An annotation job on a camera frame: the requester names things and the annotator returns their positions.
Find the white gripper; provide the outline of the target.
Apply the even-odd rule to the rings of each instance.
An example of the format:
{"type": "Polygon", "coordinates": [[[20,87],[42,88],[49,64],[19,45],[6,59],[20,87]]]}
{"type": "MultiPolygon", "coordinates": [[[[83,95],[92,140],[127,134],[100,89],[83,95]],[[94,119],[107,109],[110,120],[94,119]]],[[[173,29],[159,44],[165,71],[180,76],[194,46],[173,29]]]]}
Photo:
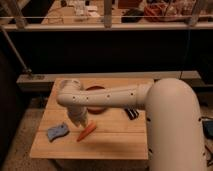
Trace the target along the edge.
{"type": "Polygon", "coordinates": [[[67,114],[71,122],[76,126],[86,127],[88,124],[87,109],[85,107],[69,107],[67,114]]]}

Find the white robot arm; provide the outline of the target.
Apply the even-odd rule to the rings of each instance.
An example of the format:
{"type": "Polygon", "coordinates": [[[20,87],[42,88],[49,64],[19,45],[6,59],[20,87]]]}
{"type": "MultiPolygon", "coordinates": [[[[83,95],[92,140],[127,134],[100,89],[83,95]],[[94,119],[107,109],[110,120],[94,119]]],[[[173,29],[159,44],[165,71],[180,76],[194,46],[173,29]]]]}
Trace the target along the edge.
{"type": "Polygon", "coordinates": [[[151,152],[149,171],[207,171],[198,98],[179,79],[91,91],[76,79],[65,80],[57,103],[67,109],[76,126],[85,124],[88,107],[142,109],[151,152]]]}

